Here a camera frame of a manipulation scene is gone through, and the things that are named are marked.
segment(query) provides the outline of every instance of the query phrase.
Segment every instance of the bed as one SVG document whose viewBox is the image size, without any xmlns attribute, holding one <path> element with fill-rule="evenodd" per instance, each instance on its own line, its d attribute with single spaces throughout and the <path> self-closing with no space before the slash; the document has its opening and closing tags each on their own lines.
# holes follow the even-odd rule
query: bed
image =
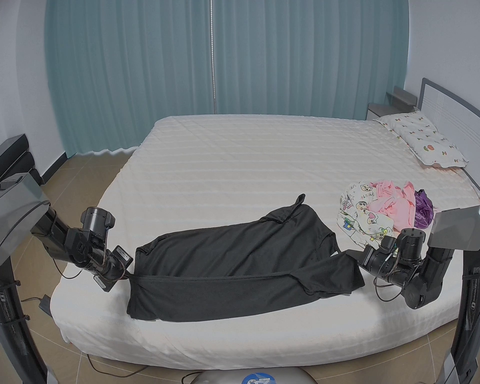
<svg viewBox="0 0 480 384">
<path fill-rule="evenodd" d="M 420 105 L 423 102 L 424 113 L 436 119 L 440 132 L 448 137 L 452 124 L 446 124 L 439 111 L 447 116 L 455 113 L 450 120 L 462 122 L 465 116 L 472 118 L 468 114 L 472 110 L 465 105 L 460 108 L 458 99 L 431 84 L 424 81 Z M 474 154 L 459 138 L 451 137 L 472 160 Z M 473 157 L 468 167 L 475 174 L 480 162 Z M 402 140 L 376 121 L 204 115 L 169 117 L 155 123 L 99 206 L 117 219 L 108 247 L 120 244 L 134 255 L 137 246 L 162 233 L 253 221 L 305 193 L 305 203 L 336 233 L 340 249 L 358 249 L 336 224 L 339 197 L 353 181 L 376 179 L 393 179 L 398 184 L 409 180 L 417 190 L 425 189 L 440 210 L 480 204 L 463 170 L 421 165 Z M 70 264 L 66 274 L 72 276 L 76 271 Z M 380 302 L 372 276 L 362 273 L 366 285 L 351 295 L 196 323 L 133 320 L 126 314 L 128 281 L 103 293 L 92 276 L 83 273 L 60 281 L 51 312 L 64 339 L 85 353 L 181 369 L 348 360 L 404 344 L 457 317 L 462 275 L 459 251 L 439 299 L 415 311 L 402 298 Z M 392 297 L 397 291 L 390 287 L 382 294 Z"/>
</svg>

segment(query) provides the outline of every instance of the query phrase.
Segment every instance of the curtain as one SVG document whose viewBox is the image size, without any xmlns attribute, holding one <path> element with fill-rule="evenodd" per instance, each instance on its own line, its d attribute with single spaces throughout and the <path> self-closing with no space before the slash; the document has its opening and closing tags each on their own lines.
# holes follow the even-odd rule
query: curtain
<svg viewBox="0 0 480 384">
<path fill-rule="evenodd" d="M 208 0 L 48 0 L 48 83 L 67 156 L 214 112 Z"/>
<path fill-rule="evenodd" d="M 213 0 L 217 113 L 364 120 L 403 87 L 408 0 Z"/>
</svg>

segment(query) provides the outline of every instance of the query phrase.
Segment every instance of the pink clothing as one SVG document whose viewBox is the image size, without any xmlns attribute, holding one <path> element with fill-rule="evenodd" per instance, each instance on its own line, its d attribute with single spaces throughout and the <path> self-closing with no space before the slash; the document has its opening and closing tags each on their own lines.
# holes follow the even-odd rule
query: pink clothing
<svg viewBox="0 0 480 384">
<path fill-rule="evenodd" d="M 377 189 L 377 200 L 368 204 L 368 210 L 387 215 L 393 219 L 393 228 L 413 228 L 415 224 L 415 189 L 408 181 L 402 188 L 391 180 L 381 180 L 370 185 Z"/>
</svg>

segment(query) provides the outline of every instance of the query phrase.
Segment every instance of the headboard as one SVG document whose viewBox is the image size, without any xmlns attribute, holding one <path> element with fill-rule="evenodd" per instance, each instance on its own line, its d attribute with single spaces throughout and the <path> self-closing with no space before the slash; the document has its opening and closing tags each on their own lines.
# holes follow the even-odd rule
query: headboard
<svg viewBox="0 0 480 384">
<path fill-rule="evenodd" d="M 418 108 L 467 158 L 463 170 L 480 189 L 480 110 L 426 78 L 421 83 Z"/>
</svg>

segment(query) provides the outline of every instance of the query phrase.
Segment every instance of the wall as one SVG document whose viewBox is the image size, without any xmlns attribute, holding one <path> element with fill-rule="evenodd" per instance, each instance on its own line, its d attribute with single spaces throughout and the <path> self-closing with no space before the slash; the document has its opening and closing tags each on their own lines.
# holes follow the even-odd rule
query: wall
<svg viewBox="0 0 480 384">
<path fill-rule="evenodd" d="M 40 174 L 64 152 L 45 69 L 46 3 L 0 1 L 0 142 L 25 133 Z"/>
<path fill-rule="evenodd" d="M 405 89 L 420 95 L 423 77 L 480 108 L 480 1 L 409 0 Z"/>
</svg>

